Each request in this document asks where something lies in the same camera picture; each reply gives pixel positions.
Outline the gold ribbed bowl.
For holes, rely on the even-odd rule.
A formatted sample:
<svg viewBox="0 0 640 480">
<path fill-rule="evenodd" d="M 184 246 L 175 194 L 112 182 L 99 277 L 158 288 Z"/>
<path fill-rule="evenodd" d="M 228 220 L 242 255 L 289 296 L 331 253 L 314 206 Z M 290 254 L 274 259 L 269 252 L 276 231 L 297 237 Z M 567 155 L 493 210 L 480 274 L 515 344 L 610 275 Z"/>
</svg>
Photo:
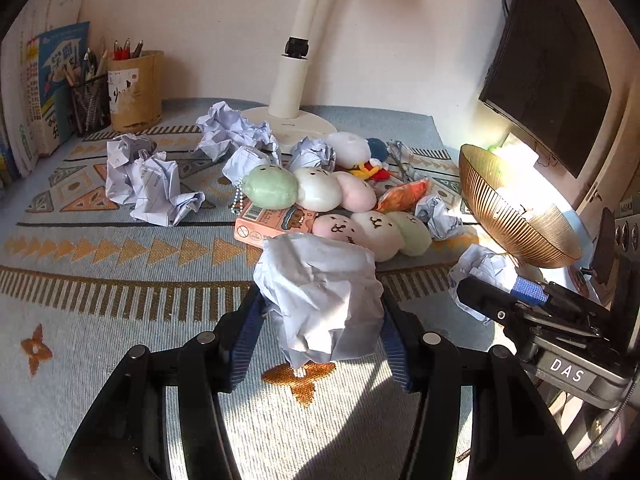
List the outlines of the gold ribbed bowl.
<svg viewBox="0 0 640 480">
<path fill-rule="evenodd" d="M 535 170 L 464 144 L 459 176 L 461 196 L 473 217 L 506 252 L 546 269 L 564 268 L 580 259 L 578 235 L 544 195 Z"/>
</svg>

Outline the triple dumpling plush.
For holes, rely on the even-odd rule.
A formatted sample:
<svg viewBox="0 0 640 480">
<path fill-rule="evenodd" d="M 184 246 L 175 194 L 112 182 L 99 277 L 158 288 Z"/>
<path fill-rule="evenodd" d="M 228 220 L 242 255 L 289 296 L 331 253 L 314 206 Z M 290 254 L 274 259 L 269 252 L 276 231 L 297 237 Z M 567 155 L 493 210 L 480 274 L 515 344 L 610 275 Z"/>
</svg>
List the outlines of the triple dumpling plush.
<svg viewBox="0 0 640 480">
<path fill-rule="evenodd" d="M 276 165 L 262 165 L 241 180 L 243 194 L 262 209 L 281 210 L 297 205 L 313 212 L 343 208 L 365 212 L 376 205 L 374 189 L 366 181 L 344 171 L 302 167 L 294 172 Z"/>
<path fill-rule="evenodd" d="M 368 248 L 376 262 L 394 258 L 398 252 L 419 257 L 431 247 L 432 236 L 427 226 L 413 214 L 392 211 L 324 214 L 314 220 L 314 235 Z"/>
</svg>

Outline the white paper ball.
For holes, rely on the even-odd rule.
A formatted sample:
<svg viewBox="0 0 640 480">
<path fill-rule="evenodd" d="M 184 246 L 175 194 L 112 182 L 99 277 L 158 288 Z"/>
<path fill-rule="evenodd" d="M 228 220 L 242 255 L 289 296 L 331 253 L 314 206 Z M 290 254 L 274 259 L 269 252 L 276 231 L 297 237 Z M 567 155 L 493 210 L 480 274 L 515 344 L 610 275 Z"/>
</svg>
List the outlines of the white paper ball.
<svg viewBox="0 0 640 480">
<path fill-rule="evenodd" d="M 254 282 L 292 367 L 375 352 L 383 285 L 369 249 L 312 234 L 273 237 L 264 243 Z"/>
</svg>

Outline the orange card box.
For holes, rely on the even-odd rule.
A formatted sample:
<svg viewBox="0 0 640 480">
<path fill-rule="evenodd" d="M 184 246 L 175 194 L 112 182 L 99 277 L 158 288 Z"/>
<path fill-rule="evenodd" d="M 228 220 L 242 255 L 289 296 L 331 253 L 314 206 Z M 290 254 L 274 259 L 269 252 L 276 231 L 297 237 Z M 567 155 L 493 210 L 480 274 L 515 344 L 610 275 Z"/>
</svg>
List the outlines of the orange card box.
<svg viewBox="0 0 640 480">
<path fill-rule="evenodd" d="M 234 222 L 234 238 L 262 248 L 264 241 L 282 234 L 310 233 L 317 214 L 297 205 L 279 210 L 264 209 L 250 200 Z"/>
</svg>

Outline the donald duck plush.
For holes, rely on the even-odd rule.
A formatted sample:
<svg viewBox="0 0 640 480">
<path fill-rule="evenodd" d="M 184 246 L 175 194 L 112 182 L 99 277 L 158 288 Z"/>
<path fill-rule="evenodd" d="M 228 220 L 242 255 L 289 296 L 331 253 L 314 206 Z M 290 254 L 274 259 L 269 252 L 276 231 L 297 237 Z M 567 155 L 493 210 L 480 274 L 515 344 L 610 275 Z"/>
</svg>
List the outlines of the donald duck plush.
<svg viewBox="0 0 640 480">
<path fill-rule="evenodd" d="M 326 144 L 333 148 L 335 167 L 363 181 L 382 182 L 390 178 L 385 165 L 374 158 L 369 142 L 358 134 L 337 131 L 326 137 Z"/>
</svg>

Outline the patterned blue table mat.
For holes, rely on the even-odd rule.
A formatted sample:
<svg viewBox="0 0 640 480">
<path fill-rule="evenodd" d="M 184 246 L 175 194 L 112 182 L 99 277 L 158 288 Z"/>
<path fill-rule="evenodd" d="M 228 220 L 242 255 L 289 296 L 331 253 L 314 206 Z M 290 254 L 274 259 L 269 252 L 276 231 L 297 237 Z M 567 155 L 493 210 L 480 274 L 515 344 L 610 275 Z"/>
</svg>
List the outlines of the patterned blue table mat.
<svg viewBox="0 0 640 480">
<path fill-rule="evenodd" d="M 239 307 L 260 252 L 237 242 L 233 188 L 195 151 L 209 100 L 171 100 L 150 137 L 204 204 L 178 226 L 131 217 L 105 195 L 102 130 L 40 162 L 1 203 L 1 423 L 53 478 L 108 376 L 135 344 L 185 344 Z M 245 479 L 395 479 L 416 396 L 382 350 L 323 365 L 309 382 L 284 367 L 271 323 L 245 379 L 220 399 Z"/>
</svg>

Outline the white workbook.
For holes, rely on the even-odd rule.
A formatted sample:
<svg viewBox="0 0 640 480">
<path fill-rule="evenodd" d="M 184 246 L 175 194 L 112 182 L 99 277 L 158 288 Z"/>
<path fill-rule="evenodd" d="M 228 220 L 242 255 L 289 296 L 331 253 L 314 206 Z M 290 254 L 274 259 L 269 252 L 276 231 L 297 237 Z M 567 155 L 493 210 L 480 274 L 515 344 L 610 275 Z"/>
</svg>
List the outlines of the white workbook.
<svg viewBox="0 0 640 480">
<path fill-rule="evenodd" d="M 75 24 L 82 0 L 28 0 L 1 43 L 4 126 L 17 174 L 27 177 L 44 155 L 38 84 L 38 36 Z"/>
</svg>

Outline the large crumpled paper far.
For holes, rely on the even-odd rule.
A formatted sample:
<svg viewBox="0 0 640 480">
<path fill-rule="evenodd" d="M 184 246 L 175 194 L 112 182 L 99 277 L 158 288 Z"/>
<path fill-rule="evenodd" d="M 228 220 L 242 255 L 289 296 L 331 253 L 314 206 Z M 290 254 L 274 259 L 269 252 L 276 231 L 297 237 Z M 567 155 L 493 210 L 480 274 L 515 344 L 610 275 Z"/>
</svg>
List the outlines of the large crumpled paper far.
<svg viewBox="0 0 640 480">
<path fill-rule="evenodd" d="M 208 112 L 200 116 L 195 125 L 202 134 L 196 150 L 213 162 L 218 162 L 242 146 L 266 152 L 274 162 L 280 158 L 279 142 L 268 122 L 253 124 L 226 101 L 219 101 L 209 107 Z"/>
</svg>

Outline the black monitor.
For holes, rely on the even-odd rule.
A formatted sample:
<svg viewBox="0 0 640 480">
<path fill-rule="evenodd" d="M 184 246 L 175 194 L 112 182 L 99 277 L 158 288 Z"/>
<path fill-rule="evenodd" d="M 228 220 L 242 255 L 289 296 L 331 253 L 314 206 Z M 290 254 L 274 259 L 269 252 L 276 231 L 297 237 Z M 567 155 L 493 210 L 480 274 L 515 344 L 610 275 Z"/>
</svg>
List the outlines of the black monitor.
<svg viewBox="0 0 640 480">
<path fill-rule="evenodd" d="M 483 103 L 578 177 L 610 97 L 600 49 L 577 0 L 512 0 Z"/>
</svg>

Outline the small paper ball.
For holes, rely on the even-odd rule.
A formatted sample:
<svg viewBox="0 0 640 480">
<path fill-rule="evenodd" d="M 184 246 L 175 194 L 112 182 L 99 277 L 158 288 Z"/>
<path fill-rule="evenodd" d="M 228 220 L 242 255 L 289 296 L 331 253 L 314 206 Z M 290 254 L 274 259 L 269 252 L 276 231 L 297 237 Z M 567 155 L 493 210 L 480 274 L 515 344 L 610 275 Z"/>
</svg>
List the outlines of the small paper ball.
<svg viewBox="0 0 640 480">
<path fill-rule="evenodd" d="M 469 276 L 479 278 L 492 286 L 510 292 L 518 278 L 512 261 L 499 255 L 487 247 L 472 244 L 465 249 L 458 262 L 449 270 L 449 293 L 454 303 L 465 313 L 471 315 L 484 325 L 489 323 L 489 318 L 480 312 L 468 307 L 458 297 L 457 287 L 459 283 Z"/>
</svg>

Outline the orange snack plush bag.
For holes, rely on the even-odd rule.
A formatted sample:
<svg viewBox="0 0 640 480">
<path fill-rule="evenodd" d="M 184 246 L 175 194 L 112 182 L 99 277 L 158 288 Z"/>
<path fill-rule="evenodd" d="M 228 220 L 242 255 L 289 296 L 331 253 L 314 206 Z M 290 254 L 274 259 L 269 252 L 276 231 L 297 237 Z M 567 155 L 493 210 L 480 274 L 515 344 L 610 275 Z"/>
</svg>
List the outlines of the orange snack plush bag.
<svg viewBox="0 0 640 480">
<path fill-rule="evenodd" d="M 375 210 L 382 214 L 414 211 L 418 201 L 427 194 L 430 184 L 430 179 L 421 179 L 390 188 L 378 199 Z"/>
</svg>

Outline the paper pile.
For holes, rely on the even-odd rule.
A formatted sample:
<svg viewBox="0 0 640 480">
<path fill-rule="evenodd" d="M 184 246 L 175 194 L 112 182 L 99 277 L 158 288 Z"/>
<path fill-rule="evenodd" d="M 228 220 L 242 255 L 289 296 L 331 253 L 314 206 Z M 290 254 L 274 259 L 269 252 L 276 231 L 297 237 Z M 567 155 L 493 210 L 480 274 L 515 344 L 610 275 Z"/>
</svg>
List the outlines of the paper pile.
<svg viewBox="0 0 640 480">
<path fill-rule="evenodd" d="M 106 142 L 105 195 L 132 205 L 130 216 L 154 226 L 176 226 L 205 202 L 202 192 L 181 191 L 179 167 L 147 136 L 124 133 Z"/>
</svg>

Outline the blue cover book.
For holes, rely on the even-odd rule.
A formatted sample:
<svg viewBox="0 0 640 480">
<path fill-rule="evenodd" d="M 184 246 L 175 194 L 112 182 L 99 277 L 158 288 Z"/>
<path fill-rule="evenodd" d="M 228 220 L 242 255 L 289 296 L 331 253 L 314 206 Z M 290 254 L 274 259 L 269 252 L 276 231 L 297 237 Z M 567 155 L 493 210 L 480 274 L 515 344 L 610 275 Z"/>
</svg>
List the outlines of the blue cover book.
<svg viewBox="0 0 640 480">
<path fill-rule="evenodd" d="M 40 34 L 38 39 L 38 92 L 40 121 L 37 122 L 38 156 L 51 155 L 70 140 L 78 128 L 72 99 L 72 84 L 87 50 L 89 22 L 67 25 Z"/>
</svg>

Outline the yellow paper pen cup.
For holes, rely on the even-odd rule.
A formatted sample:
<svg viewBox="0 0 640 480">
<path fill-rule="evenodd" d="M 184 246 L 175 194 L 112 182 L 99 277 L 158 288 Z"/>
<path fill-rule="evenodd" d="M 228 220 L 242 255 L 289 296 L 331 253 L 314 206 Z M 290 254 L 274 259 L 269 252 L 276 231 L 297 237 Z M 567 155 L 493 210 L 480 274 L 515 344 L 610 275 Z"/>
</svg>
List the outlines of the yellow paper pen cup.
<svg viewBox="0 0 640 480">
<path fill-rule="evenodd" d="M 108 61 L 111 126 L 120 133 L 140 132 L 162 119 L 163 51 Z"/>
</svg>

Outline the black mesh pen holder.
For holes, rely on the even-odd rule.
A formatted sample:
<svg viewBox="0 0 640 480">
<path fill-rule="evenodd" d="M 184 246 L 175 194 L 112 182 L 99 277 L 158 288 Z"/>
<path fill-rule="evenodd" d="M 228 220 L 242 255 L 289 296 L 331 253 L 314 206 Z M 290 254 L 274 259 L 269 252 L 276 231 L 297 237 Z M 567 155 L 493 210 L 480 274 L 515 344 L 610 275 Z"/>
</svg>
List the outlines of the black mesh pen holder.
<svg viewBox="0 0 640 480">
<path fill-rule="evenodd" d="M 98 132 L 111 125 L 107 74 L 70 88 L 78 136 Z"/>
</svg>

